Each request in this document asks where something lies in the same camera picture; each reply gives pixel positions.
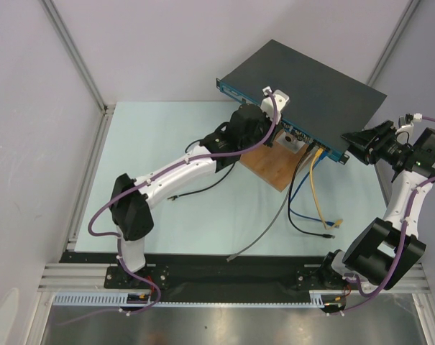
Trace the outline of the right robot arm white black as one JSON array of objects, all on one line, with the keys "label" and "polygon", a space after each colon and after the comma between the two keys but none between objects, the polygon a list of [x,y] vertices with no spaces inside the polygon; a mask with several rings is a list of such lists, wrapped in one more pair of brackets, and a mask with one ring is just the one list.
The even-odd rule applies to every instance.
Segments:
[{"label": "right robot arm white black", "polygon": [[375,286],[366,298],[389,290],[423,256],[418,217],[435,182],[435,129],[426,128],[414,144],[401,143],[391,121],[361,132],[343,134],[349,152],[366,165],[383,160],[394,171],[392,193],[383,217],[376,218],[347,251],[326,255],[317,275],[328,289],[368,282]]}]

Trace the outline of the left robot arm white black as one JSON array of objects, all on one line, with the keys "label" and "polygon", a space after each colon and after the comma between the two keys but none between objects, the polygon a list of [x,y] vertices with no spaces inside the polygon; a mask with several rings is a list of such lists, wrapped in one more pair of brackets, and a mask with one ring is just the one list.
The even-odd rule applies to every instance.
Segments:
[{"label": "left robot arm white black", "polygon": [[153,208],[184,185],[233,165],[261,145],[270,146],[282,118],[281,109],[273,106],[270,98],[261,106],[243,104],[229,121],[176,161],[136,179],[128,174],[116,179],[109,210],[124,265],[122,282],[136,288],[145,281],[145,237],[154,227]]}]

